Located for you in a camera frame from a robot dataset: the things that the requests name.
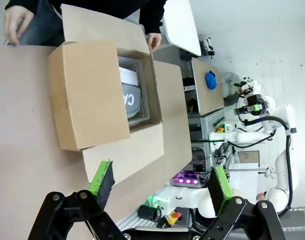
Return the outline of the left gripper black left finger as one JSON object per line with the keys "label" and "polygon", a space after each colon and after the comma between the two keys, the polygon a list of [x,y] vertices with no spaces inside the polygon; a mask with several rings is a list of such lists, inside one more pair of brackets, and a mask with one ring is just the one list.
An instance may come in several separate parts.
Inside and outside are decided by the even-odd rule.
{"label": "left gripper black left finger", "polygon": [[114,184],[113,162],[107,160],[99,165],[89,189],[69,196],[48,193],[28,239],[65,240],[74,223],[83,222],[95,240],[124,240],[123,233],[104,211]]}

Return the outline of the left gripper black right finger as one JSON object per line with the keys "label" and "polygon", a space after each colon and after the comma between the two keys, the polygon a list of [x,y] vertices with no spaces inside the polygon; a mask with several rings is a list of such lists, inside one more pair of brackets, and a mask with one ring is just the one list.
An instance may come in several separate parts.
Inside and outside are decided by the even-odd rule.
{"label": "left gripper black right finger", "polygon": [[249,240],[284,240],[279,217],[270,201],[250,203],[234,196],[221,166],[211,168],[207,184],[216,218],[202,240],[225,240],[231,231],[243,229]]}

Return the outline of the person's right hand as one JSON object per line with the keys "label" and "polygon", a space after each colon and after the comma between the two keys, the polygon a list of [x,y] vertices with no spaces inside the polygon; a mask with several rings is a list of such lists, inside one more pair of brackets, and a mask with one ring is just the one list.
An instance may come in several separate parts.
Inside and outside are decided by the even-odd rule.
{"label": "person's right hand", "polygon": [[20,37],[31,23],[34,14],[23,6],[14,5],[4,12],[3,32],[9,43],[20,44]]}

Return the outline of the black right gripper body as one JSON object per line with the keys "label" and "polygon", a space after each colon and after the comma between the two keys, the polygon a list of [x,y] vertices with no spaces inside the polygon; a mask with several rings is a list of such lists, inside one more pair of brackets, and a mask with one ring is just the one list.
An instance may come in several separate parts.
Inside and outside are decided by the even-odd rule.
{"label": "black right gripper body", "polygon": [[265,113],[266,112],[266,101],[260,94],[248,96],[247,101],[247,113]]}

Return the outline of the person's left hand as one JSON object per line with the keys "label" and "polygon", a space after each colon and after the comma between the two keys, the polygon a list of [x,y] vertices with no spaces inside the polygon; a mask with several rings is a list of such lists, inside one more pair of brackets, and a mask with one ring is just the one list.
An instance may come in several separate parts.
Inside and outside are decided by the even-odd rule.
{"label": "person's left hand", "polygon": [[149,33],[147,37],[147,45],[154,52],[161,44],[162,35],[160,33]]}

